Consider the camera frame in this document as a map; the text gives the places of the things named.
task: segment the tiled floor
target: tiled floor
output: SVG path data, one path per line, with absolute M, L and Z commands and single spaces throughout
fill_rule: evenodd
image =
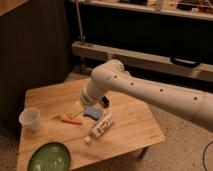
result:
M 66 81 L 85 77 L 71 73 Z M 204 171 L 202 153 L 206 144 L 213 140 L 212 133 L 158 108 L 150 108 L 166 136 L 165 142 L 150 147 L 141 161 L 136 159 L 137 151 L 79 171 Z M 15 170 L 17 151 L 15 139 L 0 135 L 0 171 Z M 209 171 L 213 170 L 212 156 L 213 145 L 206 153 Z

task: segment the green plate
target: green plate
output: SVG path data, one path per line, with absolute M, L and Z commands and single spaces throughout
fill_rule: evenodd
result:
M 28 171 L 68 171 L 71 156 L 67 147 L 58 142 L 41 146 L 30 159 Z

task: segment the tabletop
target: tabletop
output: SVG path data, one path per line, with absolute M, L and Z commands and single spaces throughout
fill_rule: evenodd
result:
M 70 169 L 76 169 L 165 140 L 146 103 L 122 93 L 109 92 L 106 96 L 115 122 L 101 138 L 87 145 L 84 138 L 95 121 L 81 115 L 78 118 L 83 125 L 72 125 L 62 123 L 57 116 L 69 113 L 88 81 L 70 81 L 26 92 L 25 108 L 39 108 L 42 129 L 32 132 L 22 128 L 17 171 L 27 170 L 33 153 L 49 142 L 57 141 L 66 145 L 72 156 Z

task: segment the black cable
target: black cable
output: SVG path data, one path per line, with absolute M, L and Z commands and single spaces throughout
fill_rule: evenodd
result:
M 206 147 L 205 147 L 205 149 L 204 149 L 204 151 L 203 151 L 203 167 L 204 167 L 205 171 L 208 171 L 208 169 L 206 168 L 206 163 L 205 163 L 206 151 L 207 151 L 208 147 L 209 147 L 211 144 L 213 144 L 213 141 L 209 142 L 209 143 L 206 145 Z

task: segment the plastic cup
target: plastic cup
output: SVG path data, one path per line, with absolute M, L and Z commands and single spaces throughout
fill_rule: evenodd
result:
M 41 129 L 39 109 L 36 107 L 25 109 L 19 115 L 19 122 L 22 124 L 22 127 L 27 127 L 33 131 L 39 131 Z

